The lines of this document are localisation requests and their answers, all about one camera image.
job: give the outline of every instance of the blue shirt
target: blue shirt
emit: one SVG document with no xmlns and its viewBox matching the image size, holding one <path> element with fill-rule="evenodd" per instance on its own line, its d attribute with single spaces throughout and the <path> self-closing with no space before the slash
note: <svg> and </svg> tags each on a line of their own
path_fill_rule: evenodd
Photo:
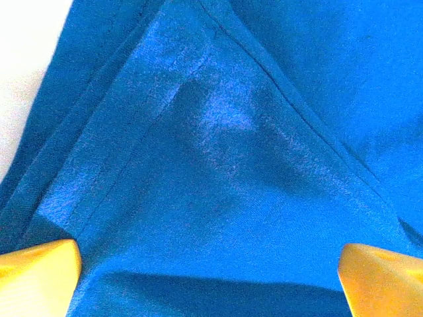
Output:
<svg viewBox="0 0 423 317">
<path fill-rule="evenodd" d="M 423 257 L 419 1 L 75 0 L 0 187 L 74 238 L 69 316 L 350 316 L 345 243 Z"/>
</svg>

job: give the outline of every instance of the white surface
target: white surface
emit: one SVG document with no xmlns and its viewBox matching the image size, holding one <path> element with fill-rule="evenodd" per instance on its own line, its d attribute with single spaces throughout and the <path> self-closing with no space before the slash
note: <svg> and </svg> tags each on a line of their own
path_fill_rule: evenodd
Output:
<svg viewBox="0 0 423 317">
<path fill-rule="evenodd" d="M 71 3 L 0 1 L 0 180 L 13 160 Z"/>
</svg>

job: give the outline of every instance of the yellow object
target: yellow object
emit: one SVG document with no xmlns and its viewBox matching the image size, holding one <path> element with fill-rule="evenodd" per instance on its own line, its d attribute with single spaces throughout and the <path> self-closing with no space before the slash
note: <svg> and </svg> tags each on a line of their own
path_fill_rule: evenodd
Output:
<svg viewBox="0 0 423 317">
<path fill-rule="evenodd" d="M 64 317 L 81 273 L 74 240 L 0 256 L 1 317 Z"/>
<path fill-rule="evenodd" d="M 347 244 L 338 275 L 353 317 L 422 317 L 423 260 Z"/>
</svg>

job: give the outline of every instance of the seam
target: seam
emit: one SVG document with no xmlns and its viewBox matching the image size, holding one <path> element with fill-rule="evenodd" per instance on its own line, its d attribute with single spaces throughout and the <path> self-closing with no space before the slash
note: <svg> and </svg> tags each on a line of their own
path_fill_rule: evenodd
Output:
<svg viewBox="0 0 423 317">
<path fill-rule="evenodd" d="M 216 25 L 219 27 L 219 29 L 226 35 L 228 36 L 228 38 L 230 38 L 232 41 L 234 41 L 234 43 L 236 43 L 236 45 L 238 45 L 266 74 L 266 76 L 271 80 L 271 82 L 274 84 L 274 86 L 278 89 L 279 93 L 281 94 L 282 98 L 289 104 L 289 106 L 291 106 L 293 108 L 293 110 L 298 114 L 298 116 L 309 126 L 309 128 L 311 129 L 311 131 L 313 131 L 335 154 L 336 156 L 345 164 L 345 166 L 356 176 L 358 177 L 365 185 L 367 185 L 367 187 L 373 191 L 380 199 L 383 203 L 385 203 L 386 205 L 390 205 L 390 203 L 388 201 L 386 201 L 382 195 L 375 189 L 373 188 L 373 186 L 370 186 L 370 184 L 363 179 L 363 177 L 361 177 L 360 175 L 358 175 L 357 172 L 355 172 L 350 165 L 344 160 L 344 158 L 339 154 L 339 152 L 334 149 L 329 142 L 326 140 L 326 138 L 323 137 L 323 135 L 321 133 L 319 133 L 311 123 L 309 123 L 304 116 L 301 114 L 301 112 L 295 107 L 295 103 L 292 102 L 288 96 L 283 92 L 283 90 L 281 89 L 281 87 L 279 86 L 279 84 L 277 83 L 277 81 L 275 80 L 275 78 L 273 78 L 272 74 L 261 64 L 261 62 L 259 62 L 259 60 L 257 60 L 257 58 L 255 58 L 255 56 L 253 56 L 248 49 L 246 49 L 246 47 L 244 47 L 244 45 L 242 45 L 242 43 L 240 43 L 240 41 L 238 41 L 238 39 L 236 39 L 235 37 L 233 37 L 226 29 L 225 27 L 215 18 L 213 17 L 210 12 L 206 9 L 206 7 L 204 6 L 204 4 L 202 3 L 202 0 L 197 0 L 197 2 L 200 4 L 201 8 L 203 8 L 205 14 L 207 14 L 215 23 Z M 374 177 L 375 174 L 368 170 L 368 168 L 366 168 L 366 166 L 364 166 L 361 162 L 358 162 L 358 164 L 360 164 L 361 166 L 363 166 L 364 169 L 366 169 L 368 172 L 370 172 Z"/>
<path fill-rule="evenodd" d="M 89 221 L 91 220 L 91 218 L 93 217 L 93 215 L 97 212 L 98 208 L 101 206 L 102 202 L 107 198 L 107 196 L 109 195 L 109 193 L 112 191 L 112 189 L 114 188 L 114 186 L 116 185 L 117 181 L 119 180 L 120 176 L 122 175 L 123 171 L 125 171 L 126 167 L 128 166 L 128 164 L 130 163 L 135 150 L 137 148 L 137 145 L 139 145 L 149 134 L 149 132 L 151 131 L 151 129 L 153 128 L 154 125 L 156 125 L 157 123 L 159 123 L 159 121 L 161 120 L 161 118 L 165 115 L 165 113 L 167 112 L 167 110 L 170 108 L 171 104 L 173 103 L 173 101 L 175 100 L 176 96 L 178 95 L 179 90 L 193 77 L 195 76 L 200 69 L 206 64 L 207 60 L 210 58 L 210 54 L 211 54 L 211 44 L 209 46 L 208 51 L 206 52 L 206 54 L 204 54 L 202 61 L 200 62 L 200 64 L 197 66 L 197 68 L 195 70 L 193 70 L 190 74 L 188 74 L 188 76 L 186 77 L 186 79 L 179 85 L 179 87 L 177 88 L 174 96 L 168 101 L 168 103 L 166 104 L 166 106 L 163 107 L 163 109 L 159 112 L 159 114 L 156 116 L 156 118 L 153 120 L 153 122 L 150 124 L 150 126 L 146 129 L 145 133 L 139 138 L 138 142 L 133 146 L 131 153 L 127 159 L 127 161 L 125 162 L 125 164 L 120 168 L 119 173 L 116 175 L 115 180 L 113 181 L 113 183 L 110 185 L 109 189 L 107 190 L 107 192 L 105 193 L 105 195 L 103 196 L 103 198 L 100 200 L 100 202 L 97 204 L 97 206 L 94 208 L 94 210 L 91 212 L 91 214 L 86 218 L 86 220 L 84 220 L 85 224 L 82 226 L 82 228 L 79 230 L 79 232 L 75 235 L 75 239 L 78 239 L 83 232 L 85 231 Z M 98 173 L 96 175 L 96 177 L 93 180 L 93 185 L 95 184 L 95 182 L 97 181 L 98 177 L 100 176 L 101 172 Z"/>
</svg>

